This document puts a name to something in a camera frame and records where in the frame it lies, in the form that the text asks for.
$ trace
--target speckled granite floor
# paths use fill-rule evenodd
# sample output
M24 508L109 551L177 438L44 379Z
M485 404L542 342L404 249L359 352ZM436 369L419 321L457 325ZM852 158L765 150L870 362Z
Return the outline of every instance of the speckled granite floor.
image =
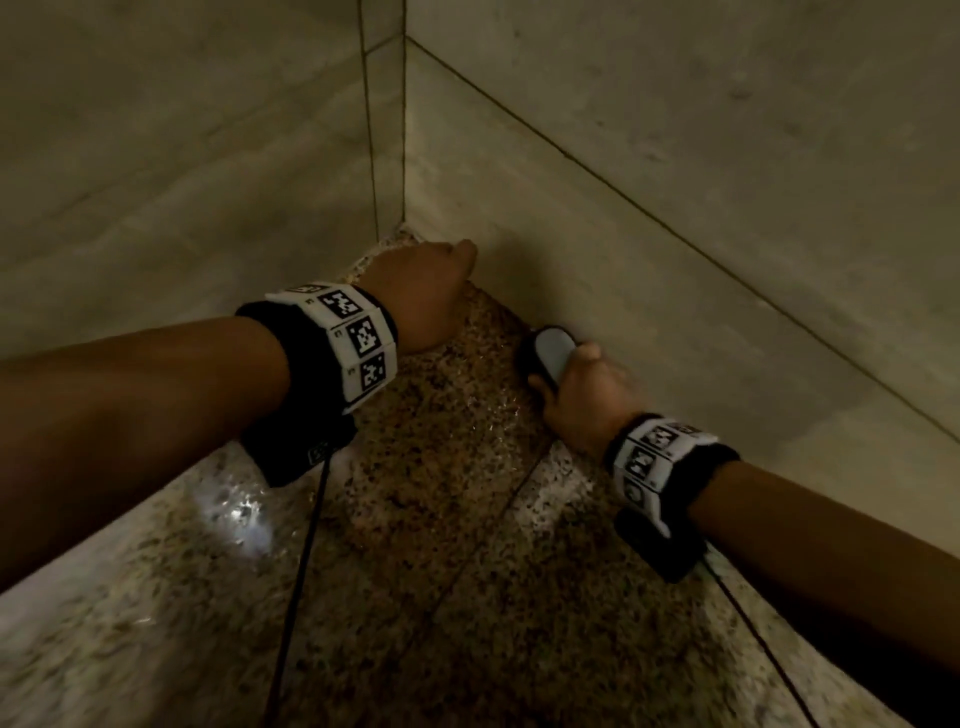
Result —
M607 478L514 373L523 324L469 302L335 458L276 723L808 725L713 572L668 587L618 541ZM0 725L260 723L317 478L270 491L226 446L0 597ZM797 644L711 559L764 639ZM790 654L821 724L896 724Z

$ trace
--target wristband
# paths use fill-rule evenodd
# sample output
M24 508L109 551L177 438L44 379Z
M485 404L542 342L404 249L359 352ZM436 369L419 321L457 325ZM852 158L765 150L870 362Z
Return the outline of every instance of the wristband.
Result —
M617 533L665 580L677 582L696 565L706 542L687 508L718 467L740 456L716 435L657 414L624 427L607 448L604 465L630 504Z
M240 443L272 488L287 485L348 445L356 407L396 376L396 325L366 291L308 283L247 303L286 355L283 403L250 425Z

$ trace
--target forearm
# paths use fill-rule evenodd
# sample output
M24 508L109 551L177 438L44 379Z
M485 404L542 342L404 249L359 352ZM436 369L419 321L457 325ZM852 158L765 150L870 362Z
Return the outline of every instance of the forearm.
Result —
M960 676L960 562L745 463L689 514L835 664L911 720L937 715Z
M277 340L242 317L0 366L0 591L276 409L287 377Z

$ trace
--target person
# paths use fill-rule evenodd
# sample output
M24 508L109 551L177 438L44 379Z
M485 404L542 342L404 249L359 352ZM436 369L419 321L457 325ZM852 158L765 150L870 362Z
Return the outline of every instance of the person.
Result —
M373 302L370 311L384 312L390 332L360 327L360 344L377 343L379 331L385 351L405 355L456 335L476 255L463 241L378 256L356 290ZM289 290L315 296L323 288ZM254 306L259 313L139 331L0 365L0 590L226 441L284 408L296 410L297 397L336 400L325 418L344 422L341 413L353 398L343 395L339 370L324 374L332 384L304 384L322 377L295 361L294 329L270 318L277 305L284 306L268 306L269 315ZM383 361L389 365L389 356ZM346 388L347 374L342 381ZM530 384L543 399L546 423L597 460L648 408L592 343L570 356L559 391L537 376ZM256 451L255 444L248 449ZM723 459L704 486L686 516L803 636L907 719L946 719L960 675L960 562L736 458Z

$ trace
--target person's right arm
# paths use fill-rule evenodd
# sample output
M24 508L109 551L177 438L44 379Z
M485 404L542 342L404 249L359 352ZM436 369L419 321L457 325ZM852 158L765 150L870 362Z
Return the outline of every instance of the person's right arm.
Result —
M595 344L571 355L544 418L603 458L646 409ZM717 469L687 511L700 532L826 657L917 725L942 725L960 686L960 561L743 462Z

